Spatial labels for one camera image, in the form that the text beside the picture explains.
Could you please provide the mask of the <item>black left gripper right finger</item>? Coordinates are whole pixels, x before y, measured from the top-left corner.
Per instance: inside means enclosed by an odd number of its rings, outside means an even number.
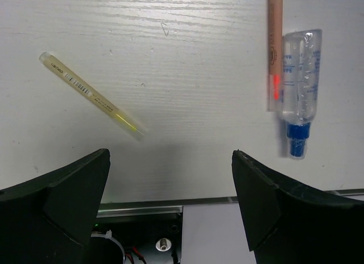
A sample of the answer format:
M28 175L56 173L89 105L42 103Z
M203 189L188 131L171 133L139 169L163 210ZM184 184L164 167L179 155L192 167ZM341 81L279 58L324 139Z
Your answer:
M239 150L232 173L257 263L363 262L363 201L308 186Z

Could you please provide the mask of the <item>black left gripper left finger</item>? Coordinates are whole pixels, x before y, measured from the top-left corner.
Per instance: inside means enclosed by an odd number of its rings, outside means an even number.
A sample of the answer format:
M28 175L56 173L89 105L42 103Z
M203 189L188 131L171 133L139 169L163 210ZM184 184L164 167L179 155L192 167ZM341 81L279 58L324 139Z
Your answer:
M1 190L1 263L80 263L109 169L102 148Z

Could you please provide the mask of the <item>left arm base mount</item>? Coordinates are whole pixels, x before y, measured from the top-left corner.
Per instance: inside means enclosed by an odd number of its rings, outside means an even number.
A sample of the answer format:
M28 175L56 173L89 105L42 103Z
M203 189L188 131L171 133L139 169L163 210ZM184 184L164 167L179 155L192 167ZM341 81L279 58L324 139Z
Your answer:
M101 204L94 229L111 230L134 263L181 263L183 206L163 201Z

